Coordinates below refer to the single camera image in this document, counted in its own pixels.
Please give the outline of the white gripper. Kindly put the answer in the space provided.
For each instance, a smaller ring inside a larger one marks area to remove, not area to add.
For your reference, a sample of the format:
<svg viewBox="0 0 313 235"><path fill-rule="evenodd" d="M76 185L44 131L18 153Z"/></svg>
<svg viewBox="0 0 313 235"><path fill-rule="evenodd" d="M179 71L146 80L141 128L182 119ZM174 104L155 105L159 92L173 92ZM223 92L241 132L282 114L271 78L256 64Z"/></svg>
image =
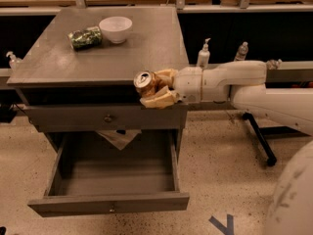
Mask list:
<svg viewBox="0 0 313 235"><path fill-rule="evenodd" d="M179 99L184 103L199 103L201 80L202 68L200 67L185 67L179 71L158 70L156 84L161 89L153 96L142 97L140 102L149 109L163 109L176 104Z"/></svg>

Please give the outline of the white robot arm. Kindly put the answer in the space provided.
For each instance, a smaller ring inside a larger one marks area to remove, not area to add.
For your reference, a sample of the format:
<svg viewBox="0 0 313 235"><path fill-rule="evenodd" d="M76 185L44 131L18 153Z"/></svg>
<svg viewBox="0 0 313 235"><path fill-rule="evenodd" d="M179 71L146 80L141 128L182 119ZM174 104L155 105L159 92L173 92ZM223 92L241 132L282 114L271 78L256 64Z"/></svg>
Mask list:
<svg viewBox="0 0 313 235"><path fill-rule="evenodd" d="M213 69L139 72L134 78L140 102L147 108L228 101L237 110L267 117L313 135L313 91L268 88L267 65L236 61ZM313 235L313 142L303 146L281 174L266 218L264 235Z"/></svg>

